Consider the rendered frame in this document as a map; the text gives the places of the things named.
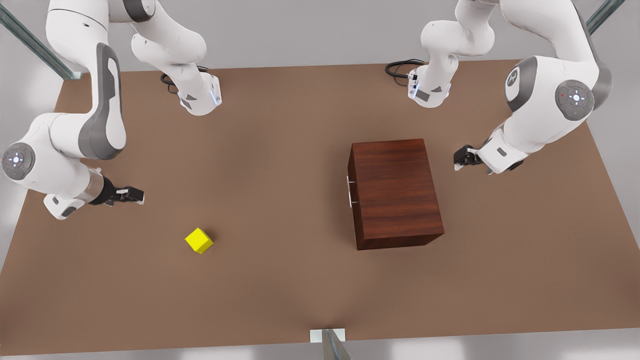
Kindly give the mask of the yellow cube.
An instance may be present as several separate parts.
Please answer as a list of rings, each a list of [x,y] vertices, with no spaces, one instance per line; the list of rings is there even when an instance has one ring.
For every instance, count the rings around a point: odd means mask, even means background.
[[[214,241],[210,239],[201,228],[195,228],[195,230],[185,237],[185,241],[189,244],[190,248],[199,255],[202,255],[214,244]]]

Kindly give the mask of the dark wooden drawer cabinet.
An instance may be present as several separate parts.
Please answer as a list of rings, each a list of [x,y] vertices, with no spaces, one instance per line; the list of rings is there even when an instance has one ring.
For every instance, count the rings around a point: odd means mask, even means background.
[[[445,233],[422,138],[353,143],[347,176],[358,250],[424,246]]]

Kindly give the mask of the silver frame post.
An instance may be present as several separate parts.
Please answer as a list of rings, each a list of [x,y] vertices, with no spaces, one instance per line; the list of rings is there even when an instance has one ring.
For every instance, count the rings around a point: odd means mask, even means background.
[[[343,344],[345,340],[345,328],[310,330],[310,342],[322,344],[322,360],[352,360]]]
[[[626,0],[605,0],[592,16],[585,21],[588,33],[590,35],[594,34],[624,2],[626,2]]]
[[[79,80],[82,78],[80,71],[72,71],[2,4],[0,4],[0,24],[39,57],[44,64],[55,71],[62,80]]]

